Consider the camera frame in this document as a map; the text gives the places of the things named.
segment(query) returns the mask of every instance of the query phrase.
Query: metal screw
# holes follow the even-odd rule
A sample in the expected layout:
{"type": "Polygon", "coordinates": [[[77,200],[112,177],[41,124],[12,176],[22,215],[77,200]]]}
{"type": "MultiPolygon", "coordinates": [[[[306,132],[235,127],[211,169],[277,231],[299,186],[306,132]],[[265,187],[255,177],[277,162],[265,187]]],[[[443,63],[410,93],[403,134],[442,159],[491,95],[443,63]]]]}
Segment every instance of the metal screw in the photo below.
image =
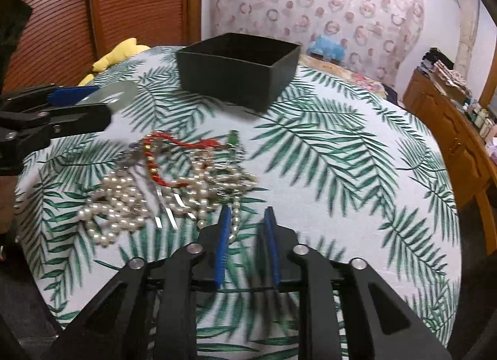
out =
{"type": "Polygon", "coordinates": [[[145,261],[141,257],[134,257],[128,263],[133,270],[141,269],[145,265],[145,261]]]}
{"type": "Polygon", "coordinates": [[[191,253],[192,255],[196,254],[196,253],[200,253],[203,251],[203,247],[202,245],[200,245],[199,243],[191,243],[190,245],[188,245],[186,247],[186,250],[191,253]]]}
{"type": "Polygon", "coordinates": [[[360,257],[356,257],[355,259],[352,259],[352,262],[350,262],[352,267],[356,268],[357,270],[363,270],[365,269],[368,264],[364,259],[361,259],[360,257]]]}
{"type": "Polygon", "coordinates": [[[293,247],[293,251],[297,254],[297,255],[307,255],[309,253],[309,248],[305,245],[295,245],[293,247]]]}
{"type": "Polygon", "coordinates": [[[10,141],[10,140],[15,139],[15,138],[16,138],[16,136],[17,136],[17,132],[15,132],[15,131],[11,131],[10,133],[8,133],[8,134],[5,136],[5,139],[6,139],[7,141],[10,141]]]}

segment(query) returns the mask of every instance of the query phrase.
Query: red beaded necklace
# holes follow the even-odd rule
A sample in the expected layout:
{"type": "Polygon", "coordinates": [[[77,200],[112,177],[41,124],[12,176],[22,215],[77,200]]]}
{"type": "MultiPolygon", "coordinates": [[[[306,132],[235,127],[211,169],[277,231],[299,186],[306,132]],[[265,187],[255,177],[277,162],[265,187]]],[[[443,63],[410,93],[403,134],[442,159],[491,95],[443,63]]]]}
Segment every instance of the red beaded necklace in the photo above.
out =
{"type": "MultiPolygon", "coordinates": [[[[200,140],[198,142],[194,143],[189,143],[189,142],[182,142],[173,137],[170,134],[167,134],[165,132],[154,132],[152,134],[146,135],[141,143],[143,145],[144,149],[144,154],[147,157],[147,166],[148,166],[148,171],[150,172],[150,176],[153,179],[154,182],[156,182],[158,185],[163,186],[163,187],[172,187],[170,183],[167,183],[165,180],[161,178],[161,176],[158,174],[158,169],[157,169],[157,164],[155,163],[155,157],[153,156],[153,151],[152,151],[152,142],[153,140],[156,139],[164,139],[168,140],[171,143],[182,146],[183,148],[192,150],[205,150],[207,148],[215,148],[215,149],[221,149],[222,145],[219,141],[214,140],[214,139],[207,139],[207,140],[200,140]]],[[[177,185],[174,185],[174,188],[181,188],[181,187],[186,187],[188,186],[188,183],[179,183],[177,185]]]]}

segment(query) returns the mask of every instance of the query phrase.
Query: cabinet handle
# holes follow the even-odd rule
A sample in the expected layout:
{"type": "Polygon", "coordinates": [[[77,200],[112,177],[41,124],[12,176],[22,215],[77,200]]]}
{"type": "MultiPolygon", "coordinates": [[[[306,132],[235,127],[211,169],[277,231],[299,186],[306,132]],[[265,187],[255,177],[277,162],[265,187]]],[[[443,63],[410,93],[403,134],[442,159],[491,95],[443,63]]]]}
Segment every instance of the cabinet handle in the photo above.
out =
{"type": "Polygon", "coordinates": [[[456,140],[454,141],[454,144],[452,144],[453,146],[451,148],[449,148],[449,152],[453,152],[453,150],[455,150],[457,147],[461,146],[462,144],[459,142],[459,139],[456,138],[456,140]]]}

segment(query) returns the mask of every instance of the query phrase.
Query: wooden cabinet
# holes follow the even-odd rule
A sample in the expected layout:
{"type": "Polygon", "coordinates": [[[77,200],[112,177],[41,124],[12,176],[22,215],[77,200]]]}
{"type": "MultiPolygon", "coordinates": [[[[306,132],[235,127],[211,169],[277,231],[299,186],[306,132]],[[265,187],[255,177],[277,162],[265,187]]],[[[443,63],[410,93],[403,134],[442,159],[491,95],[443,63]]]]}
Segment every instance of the wooden cabinet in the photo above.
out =
{"type": "Polygon", "coordinates": [[[480,135],[431,80],[418,71],[414,71],[403,103],[436,139],[449,172],[457,207],[461,209],[476,199],[487,253],[497,250],[495,220],[486,196],[488,186],[497,184],[497,166],[488,157],[480,135]]]}

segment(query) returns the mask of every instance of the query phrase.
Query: jewelry pile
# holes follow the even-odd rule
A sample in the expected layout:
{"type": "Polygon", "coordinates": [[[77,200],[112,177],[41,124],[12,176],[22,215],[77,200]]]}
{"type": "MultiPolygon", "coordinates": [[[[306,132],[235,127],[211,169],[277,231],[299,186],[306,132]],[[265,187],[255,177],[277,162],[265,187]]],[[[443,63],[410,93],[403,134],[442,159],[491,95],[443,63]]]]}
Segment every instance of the jewelry pile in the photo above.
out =
{"type": "MultiPolygon", "coordinates": [[[[121,231],[136,231],[150,217],[147,201],[136,187],[129,166],[145,158],[150,181],[155,188],[161,210],[165,211],[171,225],[177,230],[176,216],[188,216],[197,221],[197,227],[206,226],[207,213],[217,210],[221,204],[232,204],[232,226],[229,242],[235,241],[239,232],[240,197],[257,186],[257,178],[241,167],[244,150],[239,144],[238,132],[231,131],[228,142],[200,140],[189,144],[175,139],[165,132],[153,132],[132,145],[120,169],[104,176],[101,187],[86,201],[79,211],[79,219],[85,221],[88,234],[102,246],[114,243],[121,231]],[[181,147],[189,152],[189,177],[180,176],[166,182],[159,174],[157,156],[171,148],[181,147]],[[228,161],[216,163],[216,152],[226,150],[228,161]],[[98,226],[96,216],[106,216],[98,226]]],[[[154,216],[162,227],[159,216],[154,216]]]]}

